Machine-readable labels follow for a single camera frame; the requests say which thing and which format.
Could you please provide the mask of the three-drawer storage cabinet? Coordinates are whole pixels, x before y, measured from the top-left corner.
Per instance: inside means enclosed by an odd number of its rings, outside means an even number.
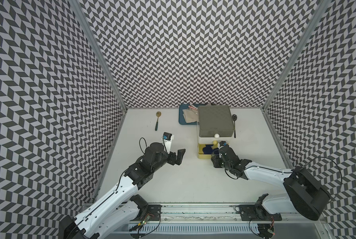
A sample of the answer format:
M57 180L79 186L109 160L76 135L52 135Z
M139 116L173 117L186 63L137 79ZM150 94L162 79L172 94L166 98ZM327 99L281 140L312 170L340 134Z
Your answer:
M211 159L211 154L204 154L206 144L213 145L213 151L219 149L219 143L228 144L234 139L234 126L230 107L227 105L200 105L197 122L198 158Z

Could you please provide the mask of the navy brooch box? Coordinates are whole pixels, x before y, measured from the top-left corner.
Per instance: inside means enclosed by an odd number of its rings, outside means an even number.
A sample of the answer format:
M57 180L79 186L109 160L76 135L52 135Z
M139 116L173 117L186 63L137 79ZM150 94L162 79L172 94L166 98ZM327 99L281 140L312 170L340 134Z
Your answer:
M211 154L213 152L213 145L206 144L205 147L202 149L204 154Z

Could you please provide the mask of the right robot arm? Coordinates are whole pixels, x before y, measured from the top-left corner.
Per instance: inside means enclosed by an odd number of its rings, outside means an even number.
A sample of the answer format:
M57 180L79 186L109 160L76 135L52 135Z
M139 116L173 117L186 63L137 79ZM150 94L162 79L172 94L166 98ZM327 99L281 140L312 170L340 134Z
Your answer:
M298 213L318 221L332 196L305 167L279 169L240 159L227 144L211 154L214 168L222 168L232 179L255 180L282 189L277 195L263 194L254 205L242 205L242 220L279 220L282 213Z

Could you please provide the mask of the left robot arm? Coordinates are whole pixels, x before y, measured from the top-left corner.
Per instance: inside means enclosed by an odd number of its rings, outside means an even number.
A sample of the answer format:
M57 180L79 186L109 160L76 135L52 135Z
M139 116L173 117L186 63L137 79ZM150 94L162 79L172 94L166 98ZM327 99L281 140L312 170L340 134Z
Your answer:
M145 218L148 203L139 190L165 164L181 165L185 149L170 152L170 143L151 143L120 176L104 196L75 217L65 216L59 223L59 239L104 239L130 221Z

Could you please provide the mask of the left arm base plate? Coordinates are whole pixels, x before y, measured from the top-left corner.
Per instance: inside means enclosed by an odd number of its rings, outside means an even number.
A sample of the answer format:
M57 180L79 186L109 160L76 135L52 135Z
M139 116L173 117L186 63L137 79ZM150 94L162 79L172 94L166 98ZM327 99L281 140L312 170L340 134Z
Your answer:
M143 207L140 212L139 212L139 220L143 221L144 219L147 218L147 216L150 216L149 221L152 222L159 222L161 219L161 211L162 211L162 205L160 204L149 204L146 207Z

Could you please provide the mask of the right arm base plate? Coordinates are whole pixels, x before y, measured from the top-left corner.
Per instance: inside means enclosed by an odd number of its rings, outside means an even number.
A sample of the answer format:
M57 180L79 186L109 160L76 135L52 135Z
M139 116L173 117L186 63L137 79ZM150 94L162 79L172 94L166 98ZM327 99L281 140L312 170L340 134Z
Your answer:
M255 205L238 205L237 213L241 216L242 221L282 221L280 214L270 214L262 206Z

